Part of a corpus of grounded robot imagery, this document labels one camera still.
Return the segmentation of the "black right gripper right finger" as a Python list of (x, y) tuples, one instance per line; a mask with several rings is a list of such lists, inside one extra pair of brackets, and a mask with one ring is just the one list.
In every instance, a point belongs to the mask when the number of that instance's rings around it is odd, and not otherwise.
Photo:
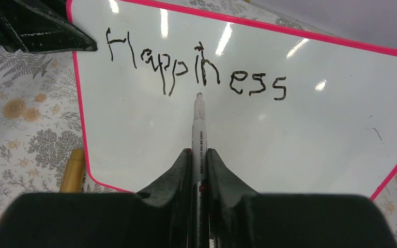
[(208, 149), (215, 247), (397, 247), (381, 211), (349, 194), (259, 193)]

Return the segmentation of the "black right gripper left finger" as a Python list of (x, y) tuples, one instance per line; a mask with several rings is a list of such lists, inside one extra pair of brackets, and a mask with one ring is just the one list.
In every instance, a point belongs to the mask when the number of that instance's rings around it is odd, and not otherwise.
[(191, 150), (136, 193), (29, 193), (0, 220), (0, 247), (187, 247)]

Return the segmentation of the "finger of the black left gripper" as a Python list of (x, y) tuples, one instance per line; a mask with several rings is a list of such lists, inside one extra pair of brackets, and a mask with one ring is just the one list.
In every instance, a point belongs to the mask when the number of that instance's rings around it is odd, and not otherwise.
[(0, 46), (31, 54), (97, 50), (96, 41), (68, 20), (67, 1), (0, 0)]

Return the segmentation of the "black whiteboard marker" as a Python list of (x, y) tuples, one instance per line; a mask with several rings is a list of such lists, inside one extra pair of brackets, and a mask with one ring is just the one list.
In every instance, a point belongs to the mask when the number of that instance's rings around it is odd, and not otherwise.
[(198, 93), (194, 102), (192, 144), (192, 207), (191, 247), (209, 247), (209, 216), (207, 209), (207, 134), (205, 102)]

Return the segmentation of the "pink framed whiteboard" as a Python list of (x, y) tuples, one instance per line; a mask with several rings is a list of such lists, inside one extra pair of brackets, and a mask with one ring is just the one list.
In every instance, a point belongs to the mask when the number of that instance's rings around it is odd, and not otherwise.
[(138, 191), (207, 144), (259, 192), (375, 197), (397, 171), (397, 50), (156, 1), (68, 1), (86, 164)]

